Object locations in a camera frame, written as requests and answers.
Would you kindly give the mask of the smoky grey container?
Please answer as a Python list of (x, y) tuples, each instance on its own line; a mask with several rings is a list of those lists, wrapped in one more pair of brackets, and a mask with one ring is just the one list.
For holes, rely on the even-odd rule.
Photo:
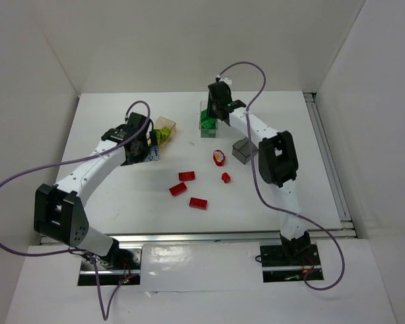
[(250, 161), (251, 155), (258, 153), (258, 148), (253, 143), (249, 146), (249, 140), (243, 138), (232, 145), (232, 155), (242, 164), (247, 164)]

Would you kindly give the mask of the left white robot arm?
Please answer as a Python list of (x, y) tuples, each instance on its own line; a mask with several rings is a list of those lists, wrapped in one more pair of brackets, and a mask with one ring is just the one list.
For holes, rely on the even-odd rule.
[(151, 124), (147, 116), (129, 114), (124, 124), (101, 136), (96, 149), (73, 172), (52, 186), (39, 186), (35, 192), (34, 230), (70, 248), (90, 252), (108, 269), (123, 263), (132, 267), (133, 253), (91, 227), (84, 208), (113, 170), (160, 158)]

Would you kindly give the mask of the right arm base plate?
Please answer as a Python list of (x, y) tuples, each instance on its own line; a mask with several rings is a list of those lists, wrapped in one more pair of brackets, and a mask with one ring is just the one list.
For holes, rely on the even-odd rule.
[(260, 246), (254, 260), (261, 264), (264, 283), (303, 281), (305, 275), (309, 281), (324, 279), (316, 244), (295, 261), (287, 260), (280, 245)]

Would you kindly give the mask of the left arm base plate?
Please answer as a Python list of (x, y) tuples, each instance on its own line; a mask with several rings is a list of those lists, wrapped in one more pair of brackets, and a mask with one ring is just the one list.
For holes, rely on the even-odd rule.
[[(124, 280), (124, 286), (140, 285), (140, 267), (142, 247), (132, 246), (128, 249), (132, 260), (128, 257), (121, 259), (118, 266), (111, 266), (101, 261), (97, 256), (97, 269), (101, 286), (116, 286), (119, 280)], [(95, 266), (87, 256), (83, 257), (78, 275), (78, 286), (96, 286)]]

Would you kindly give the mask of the lime lego brick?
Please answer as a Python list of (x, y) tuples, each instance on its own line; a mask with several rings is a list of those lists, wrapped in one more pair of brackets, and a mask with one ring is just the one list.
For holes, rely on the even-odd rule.
[(157, 130), (157, 134), (159, 136), (159, 142), (165, 142), (169, 138), (171, 130), (168, 127), (163, 127)]
[(149, 146), (158, 146), (159, 136), (155, 130), (149, 133)]

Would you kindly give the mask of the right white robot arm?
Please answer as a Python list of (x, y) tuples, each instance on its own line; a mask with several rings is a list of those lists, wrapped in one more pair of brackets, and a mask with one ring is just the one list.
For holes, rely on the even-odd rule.
[(245, 103), (233, 100), (223, 78), (216, 77), (208, 91), (208, 116), (241, 132), (251, 146), (258, 148), (253, 172), (259, 172), (273, 192), (283, 255), (288, 262), (298, 263), (311, 247), (311, 239), (306, 224), (299, 218), (301, 210), (295, 189), (298, 158), (291, 133), (268, 126), (249, 112)]

